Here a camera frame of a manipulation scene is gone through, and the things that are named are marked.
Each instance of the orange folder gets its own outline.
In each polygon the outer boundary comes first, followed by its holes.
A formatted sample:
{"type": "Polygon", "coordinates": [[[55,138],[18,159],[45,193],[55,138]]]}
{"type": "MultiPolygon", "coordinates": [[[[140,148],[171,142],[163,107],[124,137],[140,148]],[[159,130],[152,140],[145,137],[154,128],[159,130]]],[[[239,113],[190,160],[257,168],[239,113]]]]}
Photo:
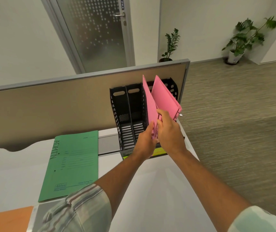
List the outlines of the orange folder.
{"type": "Polygon", "coordinates": [[[26,232],[33,206],[0,213],[0,232],[26,232]]]}

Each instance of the striped sleeve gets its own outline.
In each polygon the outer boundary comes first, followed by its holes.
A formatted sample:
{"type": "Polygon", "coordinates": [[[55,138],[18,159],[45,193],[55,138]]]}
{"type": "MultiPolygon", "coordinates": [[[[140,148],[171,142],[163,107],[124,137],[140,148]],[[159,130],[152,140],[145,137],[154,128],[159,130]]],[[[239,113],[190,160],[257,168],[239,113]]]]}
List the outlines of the striped sleeve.
{"type": "Polygon", "coordinates": [[[243,210],[228,232],[276,232],[276,216],[257,206],[243,210]]]}
{"type": "Polygon", "coordinates": [[[40,232],[108,232],[111,206],[101,187],[92,184],[70,194],[43,218],[40,232]]]}

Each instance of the push sign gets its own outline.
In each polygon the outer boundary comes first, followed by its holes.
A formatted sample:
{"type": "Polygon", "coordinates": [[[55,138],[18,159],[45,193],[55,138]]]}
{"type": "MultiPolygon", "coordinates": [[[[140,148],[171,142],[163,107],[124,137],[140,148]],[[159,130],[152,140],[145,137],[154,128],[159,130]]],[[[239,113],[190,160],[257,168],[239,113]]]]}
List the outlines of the push sign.
{"type": "Polygon", "coordinates": [[[123,2],[123,0],[121,0],[121,7],[122,7],[122,10],[124,10],[124,2],[123,2]]]}

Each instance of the white plant pot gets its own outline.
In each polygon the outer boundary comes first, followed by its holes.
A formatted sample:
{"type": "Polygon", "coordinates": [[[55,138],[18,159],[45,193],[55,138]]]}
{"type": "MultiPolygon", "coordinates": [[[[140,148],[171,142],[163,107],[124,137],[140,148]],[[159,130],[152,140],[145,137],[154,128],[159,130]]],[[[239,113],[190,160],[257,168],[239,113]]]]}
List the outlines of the white plant pot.
{"type": "Polygon", "coordinates": [[[232,63],[232,64],[236,64],[236,63],[240,60],[240,58],[243,56],[243,54],[239,54],[238,56],[235,56],[235,55],[233,54],[233,52],[231,52],[231,51],[229,50],[227,62],[232,63]]]}

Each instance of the white desk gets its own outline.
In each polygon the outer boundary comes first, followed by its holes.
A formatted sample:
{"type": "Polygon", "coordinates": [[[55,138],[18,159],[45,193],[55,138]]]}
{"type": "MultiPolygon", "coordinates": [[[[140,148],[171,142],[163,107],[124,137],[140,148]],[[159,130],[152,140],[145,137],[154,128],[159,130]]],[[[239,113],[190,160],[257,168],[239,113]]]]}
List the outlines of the white desk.
{"type": "MultiPolygon", "coordinates": [[[[197,158],[182,127],[181,130],[187,149],[197,158]]],[[[105,138],[104,142],[99,141],[100,154],[115,151],[116,135],[116,129],[99,132],[99,140],[105,138]]],[[[53,140],[42,141],[19,152],[0,149],[0,212],[38,205],[52,144],[53,140]]],[[[119,153],[99,156],[99,177],[120,161],[119,153]]],[[[37,208],[28,232],[32,231],[37,208]]],[[[216,230],[176,164],[169,156],[160,156],[146,160],[138,169],[112,221],[110,232],[113,231],[216,230]]]]}

